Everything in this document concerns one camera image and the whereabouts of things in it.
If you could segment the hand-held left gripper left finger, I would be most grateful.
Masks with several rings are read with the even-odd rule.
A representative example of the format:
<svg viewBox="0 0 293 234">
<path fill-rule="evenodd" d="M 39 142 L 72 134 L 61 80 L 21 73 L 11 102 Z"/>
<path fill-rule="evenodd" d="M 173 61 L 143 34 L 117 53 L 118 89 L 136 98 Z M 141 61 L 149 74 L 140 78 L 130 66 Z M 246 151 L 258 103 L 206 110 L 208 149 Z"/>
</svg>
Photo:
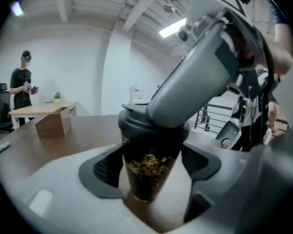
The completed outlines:
<svg viewBox="0 0 293 234">
<path fill-rule="evenodd" d="M 42 233 L 152 234 L 124 205 L 122 192 L 95 175 L 95 166 L 104 160 L 122 164 L 120 146 L 53 160 L 7 190 L 25 219 Z"/>
</svg>

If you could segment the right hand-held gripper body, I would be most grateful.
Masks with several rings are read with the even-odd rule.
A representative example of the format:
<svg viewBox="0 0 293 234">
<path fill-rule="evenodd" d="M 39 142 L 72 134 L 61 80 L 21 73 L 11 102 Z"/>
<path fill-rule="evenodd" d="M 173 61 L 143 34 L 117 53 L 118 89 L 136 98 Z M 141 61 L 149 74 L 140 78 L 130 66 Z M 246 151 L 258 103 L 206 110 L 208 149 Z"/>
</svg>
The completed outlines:
<svg viewBox="0 0 293 234">
<path fill-rule="evenodd" d="M 178 36 L 190 51 L 198 39 L 219 21 L 225 24 L 224 31 L 233 41 L 238 61 L 236 75 L 226 88 L 254 99 L 261 90 L 254 68 L 263 52 L 263 42 L 258 30 L 247 19 L 239 0 L 190 0 L 186 24 Z"/>
</svg>

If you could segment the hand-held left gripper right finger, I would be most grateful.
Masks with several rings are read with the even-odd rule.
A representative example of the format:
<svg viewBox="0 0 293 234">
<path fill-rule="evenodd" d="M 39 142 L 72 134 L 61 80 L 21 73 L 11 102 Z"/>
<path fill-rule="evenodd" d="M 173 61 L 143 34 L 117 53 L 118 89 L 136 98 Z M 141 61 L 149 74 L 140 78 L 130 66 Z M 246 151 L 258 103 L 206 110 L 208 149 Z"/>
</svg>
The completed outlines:
<svg viewBox="0 0 293 234">
<path fill-rule="evenodd" d="M 192 181 L 176 234 L 293 234 L 293 129 L 248 153 L 184 143 Z"/>
</svg>

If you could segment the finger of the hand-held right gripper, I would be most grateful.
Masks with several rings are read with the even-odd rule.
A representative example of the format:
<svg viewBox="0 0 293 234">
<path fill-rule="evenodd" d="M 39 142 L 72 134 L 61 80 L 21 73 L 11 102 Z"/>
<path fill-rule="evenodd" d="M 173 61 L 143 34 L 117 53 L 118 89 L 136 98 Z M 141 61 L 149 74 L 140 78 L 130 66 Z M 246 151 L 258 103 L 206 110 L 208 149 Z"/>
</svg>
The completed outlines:
<svg viewBox="0 0 293 234">
<path fill-rule="evenodd" d="M 220 148 L 222 149 L 232 149 L 241 137 L 241 127 L 244 118 L 243 102 L 243 97 L 239 97 L 232 108 L 230 119 L 225 123 L 215 138 L 220 141 Z"/>
<path fill-rule="evenodd" d="M 160 127 L 185 123 L 220 94 L 238 69 L 234 44 L 217 22 L 201 36 L 168 76 L 147 106 L 147 117 Z"/>
</svg>

